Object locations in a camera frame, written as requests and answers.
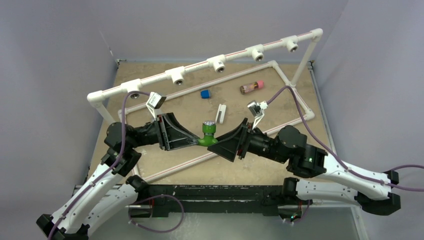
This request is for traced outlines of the green plastic water faucet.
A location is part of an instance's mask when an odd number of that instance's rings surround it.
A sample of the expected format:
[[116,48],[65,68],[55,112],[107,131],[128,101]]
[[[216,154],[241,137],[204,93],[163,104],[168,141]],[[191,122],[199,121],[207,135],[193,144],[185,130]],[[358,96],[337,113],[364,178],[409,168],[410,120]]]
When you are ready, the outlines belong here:
[[214,121],[204,121],[202,124],[203,138],[198,140],[198,145],[202,147],[208,147],[216,144],[218,142],[218,140],[215,138],[216,129],[217,126]]

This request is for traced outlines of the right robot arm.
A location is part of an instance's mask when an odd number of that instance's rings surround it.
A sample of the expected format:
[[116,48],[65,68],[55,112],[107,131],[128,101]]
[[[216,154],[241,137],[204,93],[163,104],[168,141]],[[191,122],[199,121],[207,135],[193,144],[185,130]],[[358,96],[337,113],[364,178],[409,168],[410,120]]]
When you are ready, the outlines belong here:
[[292,125],[270,137],[245,119],[207,149],[231,162],[251,153],[287,164],[286,170],[294,176],[284,179],[280,196],[288,204],[332,200],[360,206],[378,216],[401,209],[401,198],[390,186],[399,183],[396,171],[373,172],[338,161],[328,151],[308,144],[307,136]]

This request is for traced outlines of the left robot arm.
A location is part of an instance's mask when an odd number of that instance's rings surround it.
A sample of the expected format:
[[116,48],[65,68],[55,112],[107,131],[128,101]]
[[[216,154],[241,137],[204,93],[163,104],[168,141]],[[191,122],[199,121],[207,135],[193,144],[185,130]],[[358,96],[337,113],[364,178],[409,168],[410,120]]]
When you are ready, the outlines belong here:
[[104,139],[107,152],[91,177],[60,209],[41,215],[36,224],[49,240],[87,240],[101,221],[121,208],[148,201],[150,185],[138,175],[128,176],[142,156],[136,148],[158,144],[172,151],[196,146],[199,140],[173,113],[159,114],[139,127],[111,124]]

